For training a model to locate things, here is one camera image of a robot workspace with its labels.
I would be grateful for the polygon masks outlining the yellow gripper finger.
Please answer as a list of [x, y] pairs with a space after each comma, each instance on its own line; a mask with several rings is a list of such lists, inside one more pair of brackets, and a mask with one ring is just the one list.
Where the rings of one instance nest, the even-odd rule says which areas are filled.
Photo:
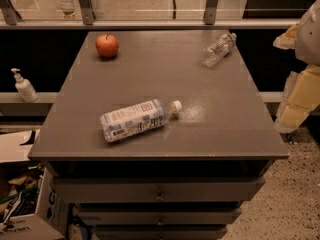
[[273, 41], [273, 46], [283, 50], [294, 49], [296, 46], [297, 27], [298, 24], [289, 27]]
[[292, 71], [276, 113], [275, 129], [283, 134], [292, 133], [319, 105], [320, 67], [308, 65], [300, 73]]

